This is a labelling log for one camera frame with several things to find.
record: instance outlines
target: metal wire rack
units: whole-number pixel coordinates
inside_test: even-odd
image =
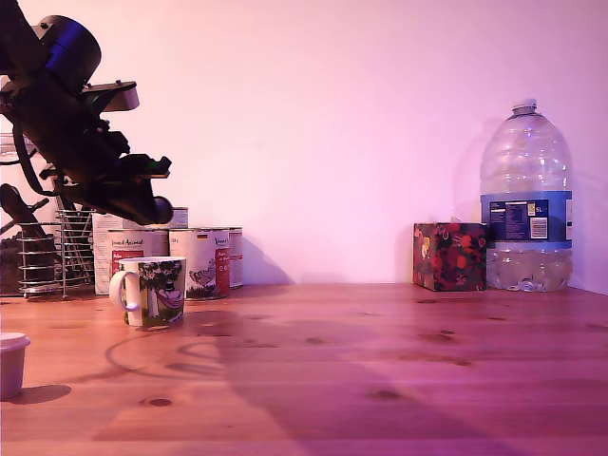
[[[24,297],[92,285],[92,212],[57,211],[54,222],[20,223]]]

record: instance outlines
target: large plastic water bottle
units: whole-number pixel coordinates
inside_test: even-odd
[[[490,226],[487,285],[549,292],[572,274],[571,158],[536,100],[515,103],[484,152],[482,222]]]

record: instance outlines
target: white mug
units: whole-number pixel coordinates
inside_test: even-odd
[[[130,326],[166,326],[183,319],[186,258],[143,256],[119,260],[110,301],[124,309]]]

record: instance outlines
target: tissue box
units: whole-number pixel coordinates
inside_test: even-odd
[[[482,223],[414,223],[413,282],[435,292],[485,290]]]

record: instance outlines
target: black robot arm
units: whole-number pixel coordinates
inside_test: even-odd
[[[101,56],[93,35],[77,22],[48,16],[31,27],[16,0],[0,0],[0,75],[9,76],[0,88],[0,114],[13,124],[29,185],[141,225],[166,223],[172,206],[154,197],[150,180],[166,178],[171,161],[130,154],[124,135],[100,118],[139,105],[134,82],[88,84]],[[42,177],[56,179],[55,192],[42,190],[24,136],[51,164]]]

